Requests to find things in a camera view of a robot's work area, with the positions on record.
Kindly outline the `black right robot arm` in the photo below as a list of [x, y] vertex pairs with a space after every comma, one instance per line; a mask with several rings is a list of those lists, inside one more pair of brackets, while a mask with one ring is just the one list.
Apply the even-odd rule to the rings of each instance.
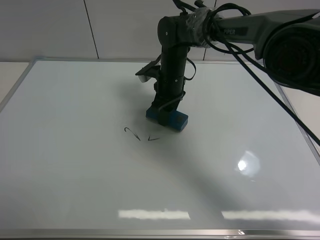
[[227, 3], [217, 9], [193, 8], [165, 16], [157, 26], [159, 57], [137, 73], [154, 78], [155, 97], [146, 117], [181, 131], [188, 116], [177, 110], [185, 96], [187, 55], [192, 47], [215, 48], [239, 62], [256, 63], [277, 84], [319, 95], [320, 16], [317, 9], [282, 10], [251, 14]]

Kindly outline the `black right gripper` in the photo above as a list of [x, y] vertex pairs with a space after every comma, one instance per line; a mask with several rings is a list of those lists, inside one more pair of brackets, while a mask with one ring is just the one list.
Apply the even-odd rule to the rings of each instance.
[[179, 96], [175, 96], [171, 99], [161, 98], [156, 95], [154, 101], [151, 104], [152, 108], [155, 108], [158, 111], [157, 121], [161, 126], [172, 127], [173, 126], [173, 116], [175, 110], [165, 110], [164, 108], [179, 103], [185, 96], [186, 92], [183, 90]]

